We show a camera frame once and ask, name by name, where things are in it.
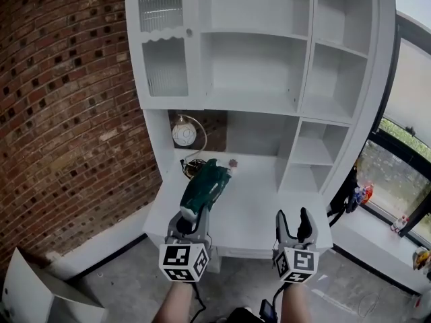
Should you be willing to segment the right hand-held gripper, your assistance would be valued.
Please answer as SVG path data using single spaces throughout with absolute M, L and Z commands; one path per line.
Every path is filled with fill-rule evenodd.
M 275 217 L 276 239 L 279 243 L 273 262 L 279 279 L 284 283 L 303 284 L 316 273 L 320 253 L 315 247 L 319 234 L 312 214 L 302 207 L 300 210 L 300 225 L 297 239 L 300 244 L 291 245 L 294 238 L 290 235 L 286 216 L 282 210 Z

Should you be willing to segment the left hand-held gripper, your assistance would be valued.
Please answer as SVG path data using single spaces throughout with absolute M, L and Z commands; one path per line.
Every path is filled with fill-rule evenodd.
M 179 211 L 169 222 L 159 247 L 159 269 L 172 282 L 199 282 L 210 262 L 209 211 L 201 209 L 191 238 L 185 238 L 186 220 Z

